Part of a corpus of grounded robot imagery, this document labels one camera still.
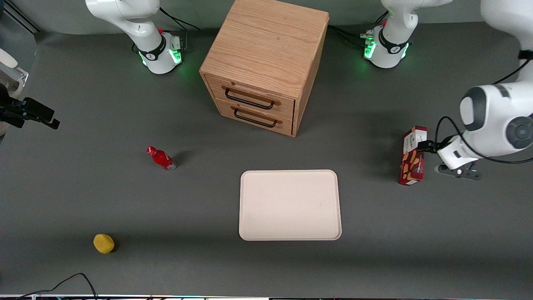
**green led light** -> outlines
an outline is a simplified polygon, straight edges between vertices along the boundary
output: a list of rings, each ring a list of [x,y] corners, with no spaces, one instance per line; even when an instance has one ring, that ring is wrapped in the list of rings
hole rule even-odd
[[[139,56],[142,59],[142,64],[146,66],[146,61],[144,61],[144,57],[142,56],[141,51],[139,51]]]
[[[376,48],[376,42],[372,41],[365,49],[365,57],[371,58],[372,54],[374,53],[375,48]]]
[[[168,52],[176,64],[181,63],[181,51],[168,49]]]
[[[401,58],[405,57],[405,53],[407,52],[407,48],[409,48],[409,43],[407,43],[407,45],[405,45],[405,49],[403,50],[403,54],[401,55]]]

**red bottle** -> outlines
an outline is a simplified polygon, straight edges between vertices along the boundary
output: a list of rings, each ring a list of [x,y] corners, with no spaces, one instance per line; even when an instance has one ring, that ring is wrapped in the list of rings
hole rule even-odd
[[[167,171],[172,171],[176,168],[176,163],[163,150],[157,150],[150,146],[146,152],[152,156],[154,163],[163,167]]]

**drawer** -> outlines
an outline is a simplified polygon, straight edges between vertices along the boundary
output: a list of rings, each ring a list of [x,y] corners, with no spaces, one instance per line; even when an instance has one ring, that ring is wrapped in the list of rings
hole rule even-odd
[[[275,131],[282,135],[290,136],[292,133],[293,123],[290,120],[260,114],[247,108],[238,107],[229,101],[221,99],[214,99],[214,101],[219,113],[225,117]]]
[[[239,104],[239,107],[259,112],[272,117],[293,119],[294,100],[272,95],[266,92],[254,91],[234,82],[205,76],[209,88],[215,98]]]

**cabinet top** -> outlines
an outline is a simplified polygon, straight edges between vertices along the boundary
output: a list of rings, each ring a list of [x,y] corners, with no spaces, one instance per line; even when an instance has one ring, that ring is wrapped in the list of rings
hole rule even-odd
[[[235,0],[200,71],[297,99],[328,20],[294,4]]]

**red cardboard box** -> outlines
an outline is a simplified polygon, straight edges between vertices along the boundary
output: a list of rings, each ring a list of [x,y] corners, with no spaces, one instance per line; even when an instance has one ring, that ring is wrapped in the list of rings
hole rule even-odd
[[[424,152],[418,143],[427,140],[427,128],[415,126],[403,136],[403,153],[400,168],[401,185],[412,185],[424,179]]]

